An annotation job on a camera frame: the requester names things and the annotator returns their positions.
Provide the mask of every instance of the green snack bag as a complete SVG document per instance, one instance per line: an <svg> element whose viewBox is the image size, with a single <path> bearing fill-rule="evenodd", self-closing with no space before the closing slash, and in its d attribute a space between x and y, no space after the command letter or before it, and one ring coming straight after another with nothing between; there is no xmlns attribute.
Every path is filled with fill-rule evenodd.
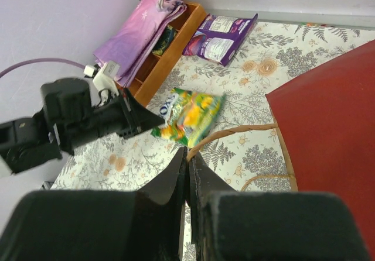
<svg viewBox="0 0 375 261"><path fill-rule="evenodd" d="M151 135L192 148L208 135L223 102L224 96L174 88L159 110L165 126L153 128Z"/></svg>

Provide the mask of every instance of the purple snack bag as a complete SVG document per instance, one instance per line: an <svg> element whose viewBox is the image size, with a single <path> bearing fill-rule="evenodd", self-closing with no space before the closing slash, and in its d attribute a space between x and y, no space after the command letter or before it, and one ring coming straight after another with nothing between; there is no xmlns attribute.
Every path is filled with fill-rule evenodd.
<svg viewBox="0 0 375 261"><path fill-rule="evenodd" d="M226 66L249 30L254 28L257 19L258 14L251 19L209 14L186 45L182 55L198 55Z"/></svg>

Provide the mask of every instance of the wooden crate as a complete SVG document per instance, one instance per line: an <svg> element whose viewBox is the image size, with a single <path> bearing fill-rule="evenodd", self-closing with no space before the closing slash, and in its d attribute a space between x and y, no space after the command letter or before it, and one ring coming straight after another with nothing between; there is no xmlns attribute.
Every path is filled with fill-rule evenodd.
<svg viewBox="0 0 375 261"><path fill-rule="evenodd" d="M200 4L186 3L187 10L170 23L178 31L171 45L163 55L150 53L129 86L135 99L147 106L159 87L173 69L194 32L207 16Z"/></svg>

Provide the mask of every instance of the pink cloth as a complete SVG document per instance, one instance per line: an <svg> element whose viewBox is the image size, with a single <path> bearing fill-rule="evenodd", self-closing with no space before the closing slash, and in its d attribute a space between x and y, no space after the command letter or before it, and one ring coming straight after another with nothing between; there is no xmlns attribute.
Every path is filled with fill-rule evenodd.
<svg viewBox="0 0 375 261"><path fill-rule="evenodd" d="M167 24L185 10L181 0L141 0L117 35L94 51L97 63L118 63L120 70L113 78L122 87L129 86Z"/></svg>

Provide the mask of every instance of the floral pattern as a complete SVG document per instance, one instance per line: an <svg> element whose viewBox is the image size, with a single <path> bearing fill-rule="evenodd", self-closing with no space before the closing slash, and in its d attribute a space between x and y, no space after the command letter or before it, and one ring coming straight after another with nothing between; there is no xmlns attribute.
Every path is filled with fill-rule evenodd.
<svg viewBox="0 0 375 261"><path fill-rule="evenodd" d="M265 94L310 69L375 38L370 30L258 22L227 67L198 57L181 57L148 109L158 112L173 87L224 94L213 131L272 122ZM163 170L179 144L149 132L123 140L110 135L79 147L53 188L136 190ZM207 164L234 189L252 177L285 174L275 130L239 133L206 145ZM288 191L285 178L260 178L247 191ZM195 260L190 242L190 209L185 212L184 257Z"/></svg>

